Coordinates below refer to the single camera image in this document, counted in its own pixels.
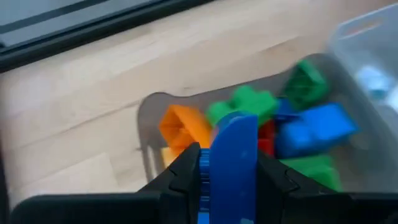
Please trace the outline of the white plastic bin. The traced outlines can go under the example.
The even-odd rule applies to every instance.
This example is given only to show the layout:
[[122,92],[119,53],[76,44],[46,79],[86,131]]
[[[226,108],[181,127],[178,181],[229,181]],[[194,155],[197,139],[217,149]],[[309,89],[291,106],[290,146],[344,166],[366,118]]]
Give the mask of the white plastic bin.
[[372,100],[356,80],[359,69],[372,65],[398,81],[398,2],[341,23],[331,35],[328,48],[381,118],[398,125],[398,112]]

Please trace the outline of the green toy brick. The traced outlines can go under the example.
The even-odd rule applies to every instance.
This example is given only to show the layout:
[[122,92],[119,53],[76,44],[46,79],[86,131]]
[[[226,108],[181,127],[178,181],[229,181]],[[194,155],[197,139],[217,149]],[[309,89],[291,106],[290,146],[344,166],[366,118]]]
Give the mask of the green toy brick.
[[250,113],[257,115],[260,127],[271,119],[278,106],[277,98],[270,91],[257,91],[249,85],[243,85],[233,91],[229,100],[212,103],[206,110],[205,116],[209,123],[215,126],[231,113]]
[[283,87],[286,97],[296,110],[305,110],[323,100],[329,92],[329,85],[323,74],[309,60],[299,61]]
[[342,191],[340,175],[328,154],[280,159],[279,161],[330,189]]

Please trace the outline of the grey plastic bin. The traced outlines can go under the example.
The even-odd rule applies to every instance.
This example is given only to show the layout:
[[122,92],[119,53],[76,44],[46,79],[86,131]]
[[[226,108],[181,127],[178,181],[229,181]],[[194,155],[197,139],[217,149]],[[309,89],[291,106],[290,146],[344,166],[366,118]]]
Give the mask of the grey plastic bin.
[[[371,96],[348,73],[346,66],[327,54],[305,57],[316,66],[331,86],[327,101],[341,103],[359,126],[355,134],[331,153],[343,188],[358,192],[398,192],[398,89],[392,89],[384,99]],[[192,106],[201,111],[215,101],[225,100],[237,89],[236,85],[192,96],[173,96],[157,92],[144,98],[137,115],[137,128],[143,152],[155,152],[152,180],[164,169],[160,150],[166,145],[158,125],[168,105]]]

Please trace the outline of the blue rectangular toy brick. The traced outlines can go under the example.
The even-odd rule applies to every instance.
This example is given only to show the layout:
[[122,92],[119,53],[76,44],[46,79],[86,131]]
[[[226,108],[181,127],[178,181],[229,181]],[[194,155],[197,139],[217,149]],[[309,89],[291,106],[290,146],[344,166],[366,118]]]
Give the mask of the blue rectangular toy brick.
[[279,106],[275,112],[274,119],[278,121],[285,121],[297,118],[299,116],[299,114],[294,110],[288,99],[279,98],[278,103]]

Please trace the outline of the red toy brick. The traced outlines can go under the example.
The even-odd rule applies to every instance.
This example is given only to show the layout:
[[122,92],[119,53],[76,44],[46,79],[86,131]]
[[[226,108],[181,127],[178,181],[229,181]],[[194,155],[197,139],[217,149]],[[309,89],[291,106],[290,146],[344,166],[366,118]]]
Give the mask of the red toy brick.
[[274,120],[270,119],[269,121],[264,123],[258,130],[258,149],[264,154],[275,157],[274,138],[275,124]]

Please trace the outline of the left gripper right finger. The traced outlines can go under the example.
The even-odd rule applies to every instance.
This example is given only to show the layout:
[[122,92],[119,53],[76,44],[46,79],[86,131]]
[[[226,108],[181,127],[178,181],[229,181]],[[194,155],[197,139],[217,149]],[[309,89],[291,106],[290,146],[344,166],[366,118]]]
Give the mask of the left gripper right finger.
[[256,224],[335,224],[334,191],[273,159],[257,154]]

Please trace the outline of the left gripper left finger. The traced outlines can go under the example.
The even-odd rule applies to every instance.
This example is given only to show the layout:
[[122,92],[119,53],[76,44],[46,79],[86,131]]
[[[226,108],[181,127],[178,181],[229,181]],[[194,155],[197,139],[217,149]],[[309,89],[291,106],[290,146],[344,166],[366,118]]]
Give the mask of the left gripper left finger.
[[139,190],[155,196],[146,224],[197,224],[200,199],[198,143],[189,145],[161,174]]

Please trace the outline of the small blue rounded toy brick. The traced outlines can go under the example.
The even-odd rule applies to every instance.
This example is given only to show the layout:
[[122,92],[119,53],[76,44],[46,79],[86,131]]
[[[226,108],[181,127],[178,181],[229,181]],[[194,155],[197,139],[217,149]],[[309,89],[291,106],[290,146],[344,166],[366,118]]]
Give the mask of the small blue rounded toy brick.
[[197,224],[255,224],[257,116],[233,112],[223,117],[199,162]]

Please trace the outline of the orange sloped toy brick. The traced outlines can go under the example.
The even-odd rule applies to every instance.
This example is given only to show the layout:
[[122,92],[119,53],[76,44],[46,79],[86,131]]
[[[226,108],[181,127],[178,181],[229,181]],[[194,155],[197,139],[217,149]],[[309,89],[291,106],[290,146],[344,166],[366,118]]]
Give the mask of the orange sloped toy brick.
[[159,123],[159,131],[172,149],[185,149],[193,142],[202,148],[209,148],[211,144],[212,127],[196,108],[169,105]]

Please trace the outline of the black aluminium station frame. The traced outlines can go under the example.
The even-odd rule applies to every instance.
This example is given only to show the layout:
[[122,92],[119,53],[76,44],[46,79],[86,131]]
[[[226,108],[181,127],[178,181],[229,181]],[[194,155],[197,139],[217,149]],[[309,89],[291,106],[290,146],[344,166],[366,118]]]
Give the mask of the black aluminium station frame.
[[214,0],[0,0],[0,73]]

